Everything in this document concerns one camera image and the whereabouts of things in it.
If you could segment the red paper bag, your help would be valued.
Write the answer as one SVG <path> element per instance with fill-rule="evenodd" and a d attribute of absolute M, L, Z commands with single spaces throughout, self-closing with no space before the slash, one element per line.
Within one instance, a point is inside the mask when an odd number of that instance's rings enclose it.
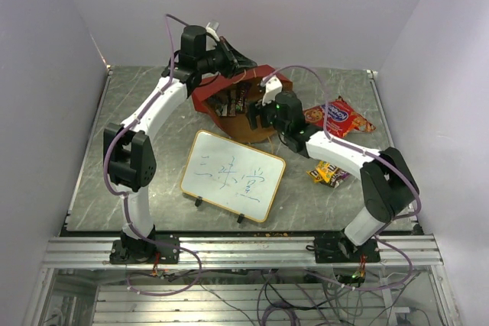
<path fill-rule="evenodd" d="M 250 128 L 246 112 L 251 102 L 261 99 L 260 81 L 274 68 L 257 66 L 231 79 L 209 77 L 196 88 L 191 98 L 196 111 L 208 115 L 232 140 L 250 144 L 262 142 L 275 134 L 271 127 Z"/>

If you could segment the red chips bag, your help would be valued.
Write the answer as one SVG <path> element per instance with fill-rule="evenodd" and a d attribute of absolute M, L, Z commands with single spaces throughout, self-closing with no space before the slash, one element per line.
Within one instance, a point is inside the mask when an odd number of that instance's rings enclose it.
<path fill-rule="evenodd" d="M 336 136 L 346 137 L 352 131 L 371 133 L 376 130 L 363 115 L 356 112 L 340 95 L 328 104 L 317 105 L 303 111 L 306 122 L 324 128 Z"/>

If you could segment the yellow m&m's packet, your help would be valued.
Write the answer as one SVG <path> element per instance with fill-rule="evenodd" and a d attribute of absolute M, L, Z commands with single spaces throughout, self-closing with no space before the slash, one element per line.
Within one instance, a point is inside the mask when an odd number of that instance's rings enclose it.
<path fill-rule="evenodd" d="M 314 183 L 331 184 L 337 167 L 331 163 L 320 161 L 316 167 L 307 172 Z"/>

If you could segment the purple candy packet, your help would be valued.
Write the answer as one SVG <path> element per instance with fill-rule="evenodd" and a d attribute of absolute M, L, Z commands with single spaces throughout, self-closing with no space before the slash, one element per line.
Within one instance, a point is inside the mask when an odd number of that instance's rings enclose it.
<path fill-rule="evenodd" d="M 334 169 L 328 168 L 325 171 L 325 184 L 328 187 L 331 187 L 333 189 L 337 188 L 340 186 L 348 177 L 350 174 L 343 169 L 339 169 L 338 167 Z"/>

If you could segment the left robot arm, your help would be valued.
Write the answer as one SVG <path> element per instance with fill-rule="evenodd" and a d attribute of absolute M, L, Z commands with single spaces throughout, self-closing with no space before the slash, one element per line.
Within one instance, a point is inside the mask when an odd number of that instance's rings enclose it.
<path fill-rule="evenodd" d="M 156 252 L 155 228 L 149 208 L 148 186 L 157 161 L 152 147 L 156 133 L 171 113 L 199 88 L 205 74 L 232 78 L 256 67 L 223 36 L 218 23 L 187 25 L 179 50 L 142 105 L 120 124 L 107 124 L 103 134 L 103 176 L 107 190 L 122 202 L 125 223 L 121 244 L 139 263 Z"/>

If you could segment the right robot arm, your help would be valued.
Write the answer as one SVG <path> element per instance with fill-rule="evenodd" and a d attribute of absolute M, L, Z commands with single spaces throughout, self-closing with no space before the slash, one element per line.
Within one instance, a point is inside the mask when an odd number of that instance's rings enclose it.
<path fill-rule="evenodd" d="M 421 208 L 419 188 L 398 149 L 370 149 L 330 135 L 306 121 L 294 92 L 249 102 L 246 116 L 251 129 L 272 127 L 294 153 L 331 163 L 359 179 L 364 207 L 336 244 L 343 260 L 351 262 L 362 255 L 364 243 L 402 218 L 401 212 L 412 202 Z"/>

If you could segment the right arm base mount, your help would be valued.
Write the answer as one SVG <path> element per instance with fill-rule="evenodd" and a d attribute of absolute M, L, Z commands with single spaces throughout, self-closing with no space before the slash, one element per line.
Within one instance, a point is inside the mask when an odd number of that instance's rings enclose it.
<path fill-rule="evenodd" d="M 315 237 L 312 244 L 306 245 L 313 252 L 317 263 L 379 263 L 381 255 L 377 241 L 369 239 L 364 244 L 356 246 L 339 232 L 327 232 L 321 237 Z"/>

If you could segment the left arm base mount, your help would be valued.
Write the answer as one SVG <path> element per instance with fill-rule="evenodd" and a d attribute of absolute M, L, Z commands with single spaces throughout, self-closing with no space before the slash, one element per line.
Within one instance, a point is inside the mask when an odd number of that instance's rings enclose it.
<path fill-rule="evenodd" d="M 127 236 L 124 232 L 112 244 L 109 262 L 113 265 L 144 263 L 177 264 L 180 242 L 173 235 L 157 234 L 157 244 Z"/>

